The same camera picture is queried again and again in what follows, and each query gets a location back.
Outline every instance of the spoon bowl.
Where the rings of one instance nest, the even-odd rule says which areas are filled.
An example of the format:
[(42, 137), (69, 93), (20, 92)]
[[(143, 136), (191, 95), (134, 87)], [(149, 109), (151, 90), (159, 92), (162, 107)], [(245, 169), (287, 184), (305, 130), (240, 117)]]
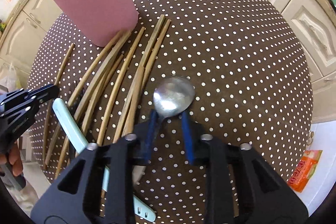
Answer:
[(154, 91), (154, 108), (162, 118), (175, 116), (185, 111), (193, 102), (195, 90), (190, 81), (173, 76), (164, 79)]

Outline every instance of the chopstick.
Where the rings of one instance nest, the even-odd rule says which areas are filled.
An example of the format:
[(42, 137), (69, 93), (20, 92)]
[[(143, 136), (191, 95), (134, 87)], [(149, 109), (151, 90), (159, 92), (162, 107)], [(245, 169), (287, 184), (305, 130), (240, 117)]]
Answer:
[[(73, 103), (75, 102), (76, 98), (78, 97), (80, 91), (83, 89), (85, 82), (87, 81), (87, 79), (89, 78), (89, 76), (92, 74), (92, 71), (94, 70), (94, 68), (97, 66), (97, 64), (99, 63), (99, 61), (105, 56), (105, 54), (111, 49), (111, 47), (116, 43), (118, 37), (122, 34), (122, 31), (119, 31), (111, 40), (110, 42), (103, 48), (103, 50), (100, 52), (100, 54), (96, 57), (96, 59), (93, 61), (93, 63), (91, 64), (91, 66), (88, 68), (88, 70), (85, 72), (85, 74), (83, 75), (82, 79), (80, 80), (80, 82), (78, 83), (77, 87), (75, 88), (75, 90), (73, 91), (73, 93), (71, 94), (67, 106), (71, 107), (73, 105)], [(45, 158), (45, 164), (48, 165), (50, 158), (52, 156), (56, 141), (58, 139), (59, 133), (60, 133), (60, 129), (61, 126), (58, 123), (58, 125), (56, 126), (56, 129), (54, 131), (54, 134), (52, 136), (51, 142), (49, 144), (49, 148), (48, 148), (48, 152)]]
[[(68, 59), (73, 51), (73, 49), (75, 48), (75, 44), (72, 43), (61, 63), (61, 66), (57, 72), (56, 78), (55, 78), (55, 82), (54, 85), (58, 85), (58, 82), (60, 81), (62, 74), (64, 72), (64, 69), (68, 63)], [(43, 170), (46, 170), (46, 163), (45, 163), (45, 157), (46, 157), (46, 150), (47, 150), (47, 141), (48, 141), (48, 127), (49, 127), (49, 119), (51, 116), (51, 107), (53, 105), (53, 101), (50, 100), (48, 102), (48, 106), (47, 106), (47, 114), (45, 117), (45, 121), (44, 121), (44, 128), (43, 128), (43, 145), (42, 145), (42, 164), (43, 164)]]
[(164, 25), (163, 29), (162, 29), (162, 32), (159, 36), (159, 38), (157, 39), (155, 45), (154, 45), (154, 48), (152, 50), (152, 53), (151, 53), (151, 56), (149, 57), (148, 59), (148, 62), (145, 66), (145, 71), (144, 71), (144, 74), (143, 74), (143, 79), (142, 79), (142, 86), (141, 86), (141, 90), (145, 87), (145, 84), (148, 80), (148, 76), (150, 74), (150, 72), (152, 71), (152, 67), (154, 65), (154, 62), (155, 62), (155, 58), (159, 52), (159, 49), (161, 47), (161, 44), (163, 42), (163, 39), (165, 38), (165, 35), (167, 33), (167, 30), (169, 28), (169, 25), (171, 23), (171, 20), (168, 19), (166, 24)]
[[(85, 108), (87, 106), (87, 104), (89, 103), (89, 99), (90, 96), (92, 94), (92, 92), (94, 91), (95, 87), (97, 86), (97, 84), (99, 83), (100, 78), (103, 76), (106, 67), (113, 63), (118, 52), (120, 51), (121, 47), (125, 44), (126, 40), (130, 37), (132, 31), (127, 31), (119, 40), (118, 42), (115, 44), (115, 46), (113, 47), (113, 49), (110, 51), (110, 53), (107, 55), (107, 57), (105, 58), (105, 60), (103, 61), (103, 63), (100, 65), (97, 73), (95, 74), (95, 76), (93, 77), (92, 81), (90, 82), (90, 85), (88, 86), (88, 88), (86, 89), (84, 96), (82, 98), (82, 100), (80, 101), (76, 112), (73, 116), (73, 119), (77, 122), (78, 119), (81, 117), (81, 115), (83, 114), (83, 112), (85, 111)], [(63, 147), (61, 150), (61, 153), (59, 155), (59, 159), (58, 159), (58, 164), (57, 164), (57, 169), (56, 169), (56, 173), (55, 173), (55, 178), (58, 177), (60, 169), (62, 167), (65, 155), (66, 155), (66, 151), (68, 149), (69, 146), (69, 138), (68, 136), (65, 137), (64, 142), (63, 142)]]
[[(148, 43), (147, 43), (147, 46), (145, 48), (145, 51), (141, 57), (141, 60), (140, 60), (140, 63), (139, 63), (139, 66), (145, 66), (145, 63), (147, 62), (149, 56), (150, 56), (150, 53), (151, 53), (151, 50), (152, 50), (152, 47), (153, 47), (153, 44), (155, 43), (156, 41), (156, 38), (159, 34), (159, 31), (161, 29), (161, 26), (164, 22), (164, 19), (165, 19), (165, 15), (161, 15), (159, 20), (157, 21), (156, 23), (156, 26), (152, 32), (152, 35), (150, 37), (150, 39), (148, 40)], [(122, 113), (121, 113), (121, 116), (119, 118), (119, 121), (118, 121), (118, 125), (117, 125), (117, 128), (115, 130), (115, 133), (114, 133), (114, 137), (113, 137), (113, 143), (116, 143), (117, 140), (119, 139), (120, 135), (121, 135), (121, 131), (123, 130), (123, 127), (124, 127), (124, 123), (125, 123), (125, 119), (126, 119), (126, 115), (128, 113), (128, 109), (129, 109), (129, 106), (130, 106), (130, 103), (131, 103), (131, 99), (132, 99), (132, 94), (133, 94), (133, 88), (134, 88), (134, 79), (132, 81), (132, 84), (130, 86), (130, 89), (127, 93), (127, 97), (126, 97), (126, 101), (124, 103), (124, 106), (123, 106), (123, 110), (122, 110)]]
[[(169, 24), (170, 24), (171, 20), (167, 20), (166, 24), (164, 25), (160, 35), (159, 35), (159, 38), (158, 38), (158, 41), (161, 41), (160, 43), (162, 43), (165, 35), (166, 35), (166, 32), (168, 30), (168, 27), (169, 27)], [(163, 21), (160, 22), (160, 20), (157, 22), (157, 26), (158, 24), (162, 25)], [(145, 53), (143, 54), (142, 56), (142, 59), (140, 61), (140, 64), (142, 64), (142, 66), (144, 66), (144, 64), (147, 62), (147, 60), (149, 59), (150, 57), (150, 54), (151, 54), (151, 49), (152, 49), (152, 46), (156, 40), (156, 37), (157, 37), (157, 34), (159, 33), (159, 28), (157, 28), (157, 26), (155, 27), (153, 33), (152, 33), (152, 36), (150, 38), (150, 41), (148, 42), (147, 44), (147, 47), (146, 47), (146, 50), (145, 50)], [(135, 85), (135, 79), (133, 79), (133, 82), (131, 84), (131, 87), (128, 91), (128, 94), (127, 94), (127, 97), (126, 97), (126, 101), (125, 101), (125, 104), (124, 104), (124, 107), (123, 107), (123, 110), (122, 110), (122, 113), (121, 113), (121, 116), (119, 118), (119, 121), (118, 121), (118, 125), (117, 125), (117, 128), (115, 130), (115, 134), (114, 134), (114, 138), (113, 138), (113, 143), (116, 143), (122, 133), (122, 130), (124, 128), (124, 123), (125, 121), (127, 120), (127, 117), (128, 117), (128, 110), (129, 110), (129, 107), (130, 107), (130, 104), (131, 104), (131, 100), (132, 100), (132, 95), (133, 95), (133, 92), (134, 92), (134, 85)]]
[(99, 134), (98, 134), (98, 138), (97, 138), (97, 144), (99, 146), (102, 145), (103, 143), (103, 140), (104, 140), (104, 136), (105, 136), (105, 131), (106, 131), (106, 128), (107, 128), (107, 124), (108, 124), (108, 121), (110, 119), (110, 114), (112, 112), (112, 109), (113, 109), (113, 106), (114, 106), (114, 103), (115, 103), (115, 100), (116, 100), (116, 97), (117, 97), (117, 94), (119, 92), (119, 89), (120, 89), (120, 85), (124, 79), (124, 76), (125, 76), (125, 73), (126, 73), (126, 70), (128, 69), (128, 66), (132, 60), (132, 57), (133, 57), (133, 54), (135, 52), (135, 49), (137, 48), (139, 42), (140, 42), (140, 39), (143, 35), (143, 32), (146, 30), (145, 27), (142, 27), (140, 32), (138, 33), (136, 39), (134, 40), (133, 44), (132, 44), (132, 47), (130, 48), (128, 54), (127, 54), (127, 57), (120, 69), (120, 72), (118, 74), (118, 77), (117, 77), (117, 80), (115, 81), (115, 84), (113, 86), (113, 90), (111, 92), (111, 95), (110, 95), (110, 98), (109, 98), (109, 101), (107, 103), (107, 106), (106, 106), (106, 109), (105, 109), (105, 112), (104, 112), (104, 117), (103, 117), (103, 120), (102, 120), (102, 123), (100, 125), (100, 130), (99, 130)]
[(144, 67), (140, 66), (137, 69), (135, 77), (134, 77), (135, 85), (134, 85), (134, 89), (132, 93), (131, 105), (130, 105), (127, 119), (126, 119), (125, 126), (124, 126), (123, 135), (133, 132), (135, 112), (137, 111), (138, 100), (139, 100), (140, 92), (141, 92), (143, 72), (144, 72)]
[(98, 100), (100, 99), (101, 94), (105, 90), (107, 84), (109, 83), (112, 75), (117, 70), (117, 68), (118, 68), (118, 66), (119, 66), (123, 57), (124, 57), (124, 55), (121, 54), (119, 56), (119, 58), (117, 59), (117, 61), (114, 63), (111, 70), (109, 72), (105, 72), (105, 74), (107, 74), (107, 76), (105, 77), (105, 75), (104, 75), (101, 78), (99, 84), (97, 85), (95, 91), (92, 94), (91, 100), (90, 100), (89, 105), (86, 109), (85, 116), (84, 116), (82, 126), (81, 126), (81, 130), (82, 130), (82, 133), (83, 133), (84, 136), (86, 136), (87, 130), (89, 129), (89, 126), (90, 126), (90, 123), (91, 123), (91, 117), (92, 117), (93, 112), (95, 110), (95, 106), (96, 106)]
[(163, 42), (163, 39), (166, 36), (167, 30), (169, 28), (169, 25), (171, 23), (171, 20), (168, 19), (166, 24), (164, 25), (164, 27), (162, 28), (162, 31), (160, 33), (159, 38), (157, 39), (154, 48), (152, 50), (152, 53), (147, 61), (146, 67), (145, 67), (145, 72), (143, 74), (143, 79), (142, 79), (142, 84), (141, 84), (141, 88), (137, 89), (137, 91), (135, 90), (137, 87), (134, 87), (134, 90), (132, 91), (132, 100), (131, 100), (131, 104), (135, 105), (135, 108), (131, 110), (129, 110), (128, 114), (127, 114), (127, 118), (126, 118), (126, 123), (127, 126), (124, 126), (124, 130), (122, 133), (122, 137), (131, 133), (133, 131), (133, 126), (134, 126), (134, 118), (135, 118), (135, 112), (137, 110), (137, 102), (138, 102), (138, 94), (142, 93), (142, 89), (144, 88), (147, 80), (148, 80), (148, 76), (152, 70), (153, 64), (155, 62), (155, 58), (157, 56), (157, 53), (159, 52), (159, 49), (161, 47), (161, 44)]

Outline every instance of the snack package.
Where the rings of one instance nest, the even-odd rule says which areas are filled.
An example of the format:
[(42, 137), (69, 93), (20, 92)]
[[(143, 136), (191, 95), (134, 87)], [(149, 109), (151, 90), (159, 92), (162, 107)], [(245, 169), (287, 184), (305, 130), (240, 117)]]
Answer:
[(308, 183), (308, 180), (314, 174), (321, 154), (322, 150), (305, 151), (293, 175), (287, 182), (288, 186), (294, 191), (301, 193)]

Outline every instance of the finger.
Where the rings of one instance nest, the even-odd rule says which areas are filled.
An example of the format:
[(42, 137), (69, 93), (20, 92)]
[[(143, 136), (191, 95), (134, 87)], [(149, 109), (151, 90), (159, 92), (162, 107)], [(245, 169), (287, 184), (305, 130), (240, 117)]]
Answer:
[(14, 165), (14, 163), (15, 163), (17, 160), (20, 160), (20, 161), (21, 161), (21, 158), (20, 158), (20, 151), (19, 151), (19, 148), (17, 147), (17, 145), (14, 145), (13, 148), (11, 149), (11, 151), (9, 152), (8, 160), (9, 160), (9, 163), (10, 163), (11, 165)]
[(4, 154), (0, 154), (0, 164), (5, 164), (7, 162), (6, 156)]
[(20, 159), (20, 160), (17, 160), (13, 165), (13, 175), (17, 177), (18, 175), (22, 174), (22, 171), (23, 171), (23, 165)]

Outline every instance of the brown tablecloth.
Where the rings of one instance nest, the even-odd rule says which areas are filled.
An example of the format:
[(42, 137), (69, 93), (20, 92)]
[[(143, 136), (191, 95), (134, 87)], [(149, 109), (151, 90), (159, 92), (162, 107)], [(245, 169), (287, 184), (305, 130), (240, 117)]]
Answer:
[[(138, 62), (163, 13), (172, 23), (142, 95), (137, 121), (147, 119), (153, 108), (154, 88), (162, 78), (188, 76), (196, 87), (196, 99), (189, 108), (192, 118), (226, 143), (249, 142), (287, 180), (305, 150), (312, 92), (303, 50), (281, 14), (268, 0), (134, 0), (134, 4), (139, 22), (129, 43), (142, 26), (147, 29), (122, 82), (104, 144), (113, 139)], [(39, 48), (29, 88), (54, 82), (71, 42), (76, 48), (59, 83), (59, 96), (67, 99), (71, 83), (83, 76), (101, 48), (93, 45), (65, 14), (55, 21)], [(129, 43), (124, 46), (126, 52)], [(97, 105), (87, 136), (90, 142), (97, 139), (116, 77), (117, 73)], [(44, 105), (30, 132), (41, 165), (45, 112)], [(57, 120), (53, 116), (50, 121), (51, 138)], [(45, 171), (51, 182), (63, 139), (64, 133)], [(157, 223), (201, 223), (205, 180), (204, 168), (185, 161), (179, 119), (166, 120), (155, 143), (152, 163), (135, 187), (136, 194), (157, 211)]]

